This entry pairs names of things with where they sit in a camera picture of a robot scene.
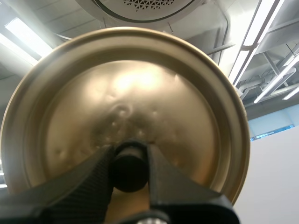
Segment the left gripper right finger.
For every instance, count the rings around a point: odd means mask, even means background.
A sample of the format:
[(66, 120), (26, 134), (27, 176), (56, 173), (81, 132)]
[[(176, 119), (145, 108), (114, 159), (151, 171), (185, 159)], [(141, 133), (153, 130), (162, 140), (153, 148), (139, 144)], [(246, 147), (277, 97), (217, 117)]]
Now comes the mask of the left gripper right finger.
[(167, 224), (238, 224), (231, 202), (171, 165), (155, 145), (147, 146), (149, 207), (147, 219)]

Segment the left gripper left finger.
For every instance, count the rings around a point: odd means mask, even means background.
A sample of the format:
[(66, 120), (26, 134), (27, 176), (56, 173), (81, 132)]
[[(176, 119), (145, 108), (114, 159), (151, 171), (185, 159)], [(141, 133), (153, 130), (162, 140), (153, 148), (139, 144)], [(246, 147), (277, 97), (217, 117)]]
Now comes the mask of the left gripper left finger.
[(98, 150), (70, 171), (0, 199), (2, 224), (102, 224), (113, 186), (112, 146)]

